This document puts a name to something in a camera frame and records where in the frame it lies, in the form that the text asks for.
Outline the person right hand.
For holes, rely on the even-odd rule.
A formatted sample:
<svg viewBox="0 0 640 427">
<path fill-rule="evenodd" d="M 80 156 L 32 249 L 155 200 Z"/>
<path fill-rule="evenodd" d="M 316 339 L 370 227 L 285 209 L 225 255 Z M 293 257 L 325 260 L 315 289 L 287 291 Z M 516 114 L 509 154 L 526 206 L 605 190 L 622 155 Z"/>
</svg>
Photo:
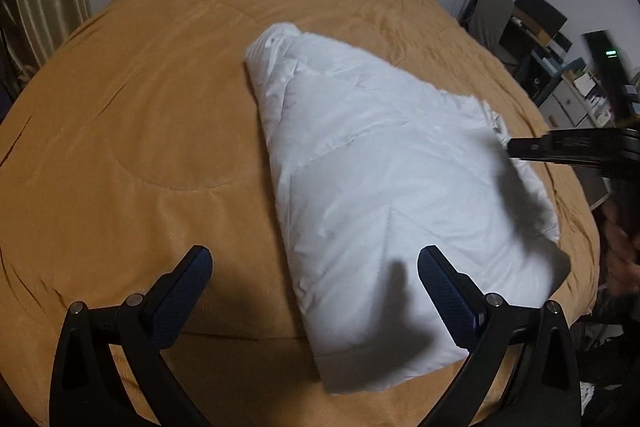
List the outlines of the person right hand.
<svg viewBox="0 0 640 427">
<path fill-rule="evenodd" d="M 639 292 L 639 236 L 631 239 L 620 227 L 618 210 L 608 199 L 602 206 L 604 223 L 602 231 L 608 244 L 604 255 L 605 284 L 613 297 L 623 297 Z"/>
</svg>

